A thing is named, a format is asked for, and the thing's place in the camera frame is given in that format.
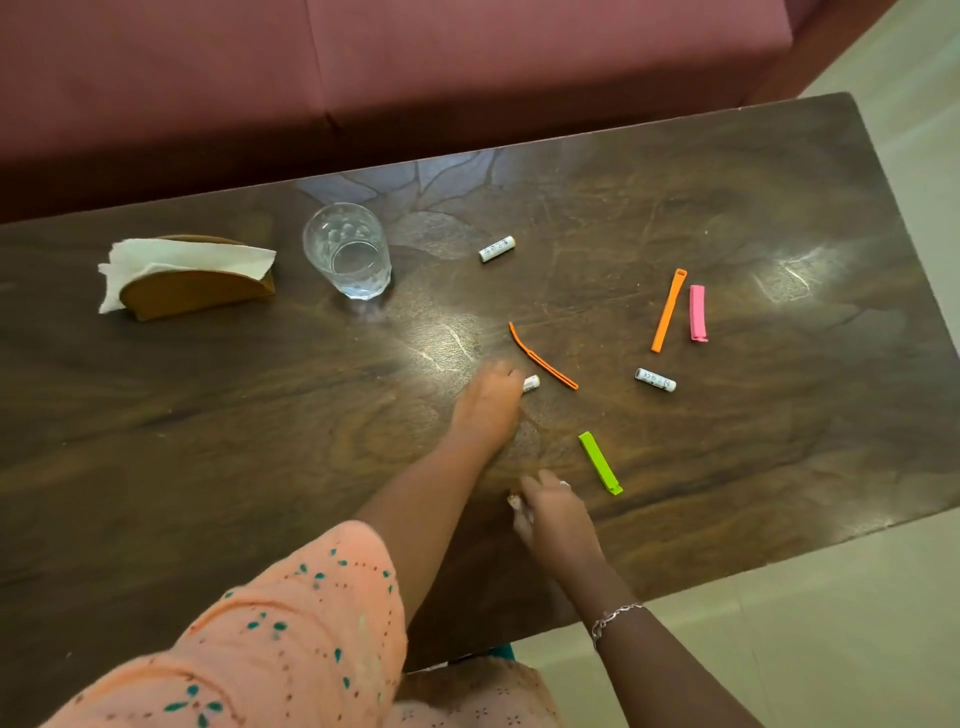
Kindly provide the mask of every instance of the bracelet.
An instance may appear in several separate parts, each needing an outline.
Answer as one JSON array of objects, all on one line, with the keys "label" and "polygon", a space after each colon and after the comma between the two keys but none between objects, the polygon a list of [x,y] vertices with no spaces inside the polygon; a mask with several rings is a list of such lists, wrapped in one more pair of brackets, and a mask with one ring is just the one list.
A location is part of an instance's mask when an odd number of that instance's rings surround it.
[{"label": "bracelet", "polygon": [[619,607],[614,609],[612,612],[604,612],[603,618],[598,619],[593,624],[593,629],[590,630],[590,636],[593,638],[593,649],[597,648],[597,643],[600,642],[600,638],[603,637],[604,628],[610,624],[614,619],[622,615],[624,612],[629,612],[632,609],[646,609],[646,606],[635,602],[633,604],[627,604],[624,607]]}]

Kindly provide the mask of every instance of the floor tile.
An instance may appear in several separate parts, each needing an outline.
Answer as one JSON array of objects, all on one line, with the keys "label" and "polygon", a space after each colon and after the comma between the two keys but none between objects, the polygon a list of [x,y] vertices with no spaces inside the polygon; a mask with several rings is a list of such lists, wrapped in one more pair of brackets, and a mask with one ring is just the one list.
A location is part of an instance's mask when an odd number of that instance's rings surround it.
[{"label": "floor tile", "polygon": [[780,728],[955,725],[960,511],[734,577]]}]

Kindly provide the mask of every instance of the napkin holder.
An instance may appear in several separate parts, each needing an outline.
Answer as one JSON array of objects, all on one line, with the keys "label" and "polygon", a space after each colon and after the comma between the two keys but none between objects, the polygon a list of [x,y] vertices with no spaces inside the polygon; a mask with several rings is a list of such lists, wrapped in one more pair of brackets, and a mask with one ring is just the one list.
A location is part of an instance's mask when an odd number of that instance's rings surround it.
[{"label": "napkin holder", "polygon": [[[243,245],[236,240],[212,235],[161,237],[187,243]],[[120,291],[120,302],[133,312],[137,321],[151,321],[273,296],[274,292],[274,275],[270,271],[260,280],[223,271],[160,271],[127,283]]]}]

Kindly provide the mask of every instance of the child's hand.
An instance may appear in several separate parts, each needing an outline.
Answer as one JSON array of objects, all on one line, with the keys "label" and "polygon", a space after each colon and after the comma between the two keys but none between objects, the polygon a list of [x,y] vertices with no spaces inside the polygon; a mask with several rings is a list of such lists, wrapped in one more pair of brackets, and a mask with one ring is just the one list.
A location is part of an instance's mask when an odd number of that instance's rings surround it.
[{"label": "child's hand", "polygon": [[485,362],[453,408],[450,435],[493,457],[514,436],[519,420],[523,373],[505,361]]},{"label": "child's hand", "polygon": [[563,586],[604,562],[587,507],[550,471],[520,479],[523,499],[510,498],[514,530],[543,569]]}]

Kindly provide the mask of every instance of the glass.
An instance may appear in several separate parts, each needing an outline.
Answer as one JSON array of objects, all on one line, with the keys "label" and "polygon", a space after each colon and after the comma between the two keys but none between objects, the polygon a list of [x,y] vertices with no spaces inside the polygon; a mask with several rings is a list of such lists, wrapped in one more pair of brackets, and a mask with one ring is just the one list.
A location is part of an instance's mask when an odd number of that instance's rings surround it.
[{"label": "glass", "polygon": [[369,301],[390,285],[390,252],[380,221],[365,207],[324,207],[303,228],[303,251],[337,290]]}]

